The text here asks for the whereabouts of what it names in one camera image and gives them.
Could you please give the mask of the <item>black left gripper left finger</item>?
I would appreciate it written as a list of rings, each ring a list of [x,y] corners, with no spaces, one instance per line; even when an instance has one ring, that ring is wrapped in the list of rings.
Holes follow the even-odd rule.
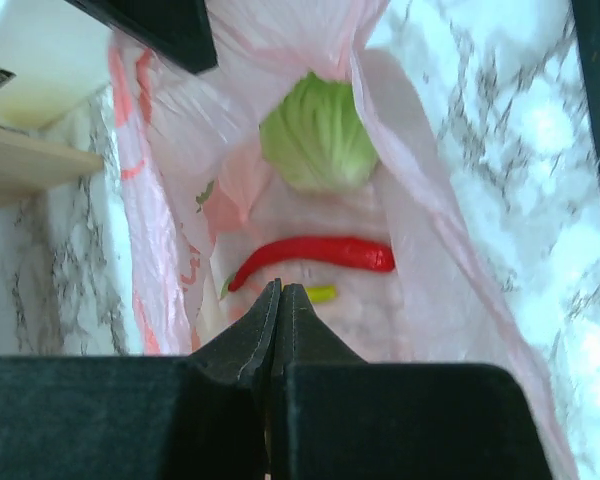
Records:
[[[261,479],[279,281],[188,356],[0,357],[0,479]]]

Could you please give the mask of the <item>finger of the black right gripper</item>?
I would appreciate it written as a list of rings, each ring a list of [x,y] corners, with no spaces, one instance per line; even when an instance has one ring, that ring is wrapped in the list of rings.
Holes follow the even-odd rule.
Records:
[[[204,0],[68,0],[197,75],[218,65]]]

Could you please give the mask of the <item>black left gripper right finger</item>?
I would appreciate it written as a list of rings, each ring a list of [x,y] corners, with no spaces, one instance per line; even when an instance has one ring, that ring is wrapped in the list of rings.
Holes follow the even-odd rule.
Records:
[[[286,286],[272,369],[276,479],[547,479],[521,387],[469,363],[368,363]]]

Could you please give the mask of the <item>red chili pepper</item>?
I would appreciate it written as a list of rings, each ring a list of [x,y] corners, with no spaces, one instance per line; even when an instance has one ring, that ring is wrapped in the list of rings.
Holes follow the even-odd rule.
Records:
[[[296,236],[266,244],[254,251],[223,286],[238,291],[263,268],[295,260],[323,262],[376,273],[396,268],[392,248],[382,242],[351,236]]]

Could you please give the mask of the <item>pink plastic grocery bag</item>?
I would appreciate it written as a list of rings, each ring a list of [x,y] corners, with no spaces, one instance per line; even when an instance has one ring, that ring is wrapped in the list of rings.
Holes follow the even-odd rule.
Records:
[[[218,65],[194,76],[124,32],[109,48],[133,310],[148,354],[188,354],[247,311],[272,278],[329,284],[329,325],[368,360],[482,362],[530,404],[551,474],[577,467],[546,362],[523,338],[474,249],[420,99],[369,48],[383,1],[211,1]],[[378,154],[362,187],[305,193],[263,157],[259,126],[314,73],[352,86]],[[390,273],[309,260],[226,280],[258,248],[296,236],[385,243]]]

